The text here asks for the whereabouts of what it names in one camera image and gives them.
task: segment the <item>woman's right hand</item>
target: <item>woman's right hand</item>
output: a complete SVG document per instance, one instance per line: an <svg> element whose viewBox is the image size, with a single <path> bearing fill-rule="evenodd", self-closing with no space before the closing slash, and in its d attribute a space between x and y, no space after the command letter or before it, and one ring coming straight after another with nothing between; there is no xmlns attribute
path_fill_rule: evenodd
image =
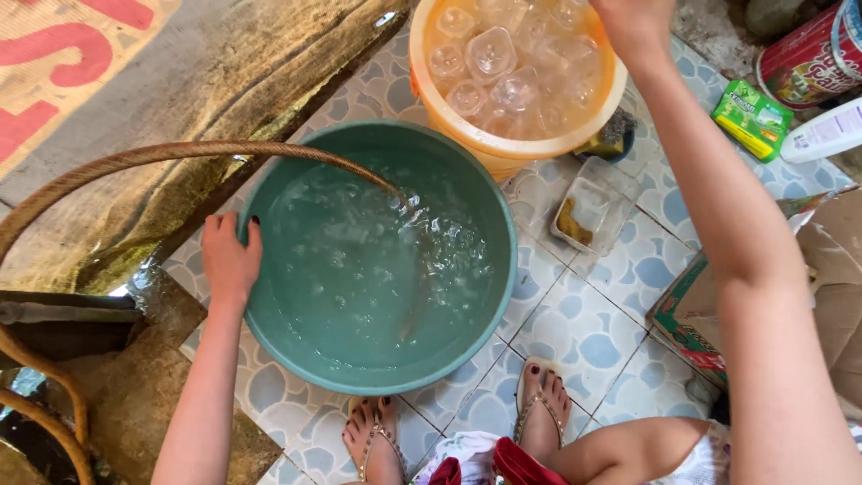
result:
<svg viewBox="0 0 862 485"><path fill-rule="evenodd" d="M590 0L610 44L630 72L670 54L674 0Z"/></svg>

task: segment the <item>sandal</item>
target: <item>sandal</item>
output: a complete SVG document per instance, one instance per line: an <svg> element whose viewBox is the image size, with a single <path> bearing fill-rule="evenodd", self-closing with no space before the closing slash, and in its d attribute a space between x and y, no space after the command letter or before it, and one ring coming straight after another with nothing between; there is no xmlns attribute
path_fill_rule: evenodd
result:
<svg viewBox="0 0 862 485"><path fill-rule="evenodd" d="M533 365L533 364L538 365L541 368L542 380L544 380L545 373L546 373L545 371L548 368L553 369L554 372L556 372L557 375L559 375L559 371L557 370L557 365L554 362L551 362L551 361L548 361L546 359L542 359L539 357L529 357L527 359L527 361L524 363L524 366L526 368L526 366ZM544 386L545 383L544 383L544 381L542 381L540 384L542 386ZM518 406L518 422L517 422L517 425L515 426L515 443L517 443L518 445L521 444L521 433L524 429L524 425L527 423L527 416L529 415L530 410L533 409L533 405L537 402L540 402L545 406L547 411L549 413L551 413L551 418L553 419L553 422L557 423L557 437L559 439L557 449L561 449L563 447L563 422L559 420L559 417L557 416L557 412L554 411L551 404L547 402L547 398L544 395L542 395L541 387L539 388L539 392L534 394L533 397L530 398L527 405L524 406L522 409L523 402L524 402L524 373L523 372L521 372L521 376L518 378L518 392L517 392L517 395L515 397L515 402Z"/></svg>
<svg viewBox="0 0 862 485"><path fill-rule="evenodd" d="M350 398L348 409L352 411L353 409L359 408L360 403L364 399L369 398L353 396L352 398ZM359 466L359 481L367 482L367 480L365 479L365 469L368 467L368 457L371 454L374 435L379 434L380 436L385 438L389 445L392 447L392 449L395 450L395 454L398 456L398 462L401 464L399 468L401 470L402 483L407 483L407 470L404 468L404 454L401 452L401 448L398 446L398 429L396 428L393 432L387 430L385 426L381 425L380 421L378 420L380 416L380 411L377 408L378 400L372 399L371 403L372 413L374 414L374 426L372 427L371 432L368 434L368 439L365 441L365 447L362 450L362 464Z"/></svg>

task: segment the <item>soap wrapper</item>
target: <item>soap wrapper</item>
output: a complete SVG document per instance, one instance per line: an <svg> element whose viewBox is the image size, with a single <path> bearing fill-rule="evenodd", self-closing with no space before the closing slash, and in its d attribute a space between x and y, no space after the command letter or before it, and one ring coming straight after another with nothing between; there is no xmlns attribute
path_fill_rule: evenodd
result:
<svg viewBox="0 0 862 485"><path fill-rule="evenodd" d="M793 112L743 80L731 81L712 119L762 163L778 157Z"/></svg>

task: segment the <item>tiled floor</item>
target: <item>tiled floor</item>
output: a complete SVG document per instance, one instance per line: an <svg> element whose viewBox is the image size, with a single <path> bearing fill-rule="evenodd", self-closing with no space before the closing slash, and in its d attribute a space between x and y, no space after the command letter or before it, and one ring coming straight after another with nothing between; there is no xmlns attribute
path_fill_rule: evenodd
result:
<svg viewBox="0 0 862 485"><path fill-rule="evenodd" d="M671 51L705 110L717 104L728 81L678 40ZM618 167L643 193L611 253L579 254L547 231L549 219L579 164L568 156L537 161L503 192L518 231L518 275L496 335L462 368L398 401L409 471L415 472L441 435L484 430L511 435L515 388L524 358L556 359L576 406L565 440L601 425L660 415L705 417L717 390L670 343L648 328L644 314L699 250L646 106L633 85L622 105L639 119L634 149ZM399 34L301 128L294 139L339 121L393 117L424 124L422 103L409 92L407 32ZM776 198L832 190L850 180L828 161L760 165L740 154ZM252 177L223 210L239 209ZM199 234L165 264L205 305ZM189 357L200 337L183 345ZM243 329L236 402L277 443L284 458L261 483L329 485L357 477L340 433L348 396L291 375Z"/></svg>

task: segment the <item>red lettering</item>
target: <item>red lettering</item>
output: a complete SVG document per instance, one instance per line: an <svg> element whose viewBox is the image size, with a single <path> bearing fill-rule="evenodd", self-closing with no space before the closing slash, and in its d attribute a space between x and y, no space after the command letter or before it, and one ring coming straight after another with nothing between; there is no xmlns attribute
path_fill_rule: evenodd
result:
<svg viewBox="0 0 862 485"><path fill-rule="evenodd" d="M46 101L36 101L20 115L0 110L0 162L9 158L30 136L45 126L59 108Z"/></svg>
<svg viewBox="0 0 862 485"><path fill-rule="evenodd" d="M81 51L77 64L60 64L51 71L59 87L85 85L99 78L113 58L108 39L83 23L61 23L17 39L0 40L0 66L37 60L69 47Z"/></svg>
<svg viewBox="0 0 862 485"><path fill-rule="evenodd" d="M80 2L138 30L147 30L153 22L153 11L135 0L80 0Z"/></svg>

